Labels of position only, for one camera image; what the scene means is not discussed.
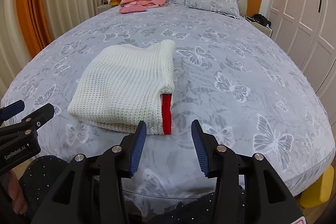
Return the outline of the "person left hand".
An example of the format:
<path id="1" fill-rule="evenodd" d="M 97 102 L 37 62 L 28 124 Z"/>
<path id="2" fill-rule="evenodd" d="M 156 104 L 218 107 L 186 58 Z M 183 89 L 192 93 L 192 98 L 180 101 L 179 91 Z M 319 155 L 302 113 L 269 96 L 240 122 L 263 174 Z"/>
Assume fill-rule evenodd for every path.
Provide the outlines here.
<path id="1" fill-rule="evenodd" d="M 11 206 L 16 214 L 25 214 L 28 210 L 22 188 L 19 185 L 17 175 L 13 170 L 9 172 L 8 194 L 11 198 Z"/>

